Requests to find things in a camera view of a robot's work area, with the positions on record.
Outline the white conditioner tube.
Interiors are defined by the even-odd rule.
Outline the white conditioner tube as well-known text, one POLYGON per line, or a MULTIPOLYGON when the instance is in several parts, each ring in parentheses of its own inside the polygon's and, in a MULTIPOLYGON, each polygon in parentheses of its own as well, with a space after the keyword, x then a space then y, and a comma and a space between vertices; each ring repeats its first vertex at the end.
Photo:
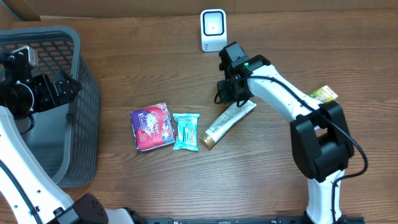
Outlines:
POLYGON ((238 107, 236 103, 226 109, 201 136, 200 142, 211 150, 217 142, 241 119, 248 115, 257 104, 247 101, 238 107))

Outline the red purple pad pack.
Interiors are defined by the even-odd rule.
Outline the red purple pad pack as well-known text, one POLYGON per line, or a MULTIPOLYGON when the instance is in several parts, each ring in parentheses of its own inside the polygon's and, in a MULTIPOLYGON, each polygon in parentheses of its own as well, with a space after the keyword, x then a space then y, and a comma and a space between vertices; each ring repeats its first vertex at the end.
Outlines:
POLYGON ((175 143, 175 131, 166 103, 157 103, 131 112, 136 149, 148 152, 175 143))

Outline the teal wet wipes pack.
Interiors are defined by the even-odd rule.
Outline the teal wet wipes pack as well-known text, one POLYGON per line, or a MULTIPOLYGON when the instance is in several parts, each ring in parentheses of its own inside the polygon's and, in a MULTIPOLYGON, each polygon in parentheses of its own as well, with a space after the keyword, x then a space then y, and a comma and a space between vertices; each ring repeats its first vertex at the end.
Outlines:
POLYGON ((173 150, 187 149, 198 151, 197 127, 200 114, 174 113, 173 118, 177 123, 177 138, 173 150))

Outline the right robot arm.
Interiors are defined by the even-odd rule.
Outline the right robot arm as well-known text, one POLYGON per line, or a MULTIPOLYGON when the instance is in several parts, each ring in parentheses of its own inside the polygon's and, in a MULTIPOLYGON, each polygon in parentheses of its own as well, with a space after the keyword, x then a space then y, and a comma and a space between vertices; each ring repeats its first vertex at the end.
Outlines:
POLYGON ((215 103, 243 107, 256 96, 290 124, 292 156, 308 179, 306 223, 347 223, 340 210, 340 184, 354 154, 341 106, 316 100, 289 83, 262 55, 245 54, 237 42, 220 52, 215 103))

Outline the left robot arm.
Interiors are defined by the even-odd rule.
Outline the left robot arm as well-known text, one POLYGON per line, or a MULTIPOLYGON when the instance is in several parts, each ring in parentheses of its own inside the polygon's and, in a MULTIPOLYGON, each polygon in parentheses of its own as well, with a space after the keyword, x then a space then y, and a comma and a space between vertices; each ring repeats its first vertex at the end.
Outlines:
POLYGON ((6 70, 1 82, 1 192, 19 223, 145 223, 129 208, 105 209, 92 194, 74 202, 47 175, 18 131, 15 119, 72 102, 80 89, 67 74, 51 83, 47 75, 6 70))

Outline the green juice carton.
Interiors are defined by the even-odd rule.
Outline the green juice carton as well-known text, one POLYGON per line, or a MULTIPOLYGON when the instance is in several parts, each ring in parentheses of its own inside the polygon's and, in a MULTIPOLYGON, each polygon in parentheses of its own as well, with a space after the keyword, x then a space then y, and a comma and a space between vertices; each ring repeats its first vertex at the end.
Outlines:
POLYGON ((328 85, 315 90, 309 96, 322 103, 335 101, 338 98, 338 95, 328 85))

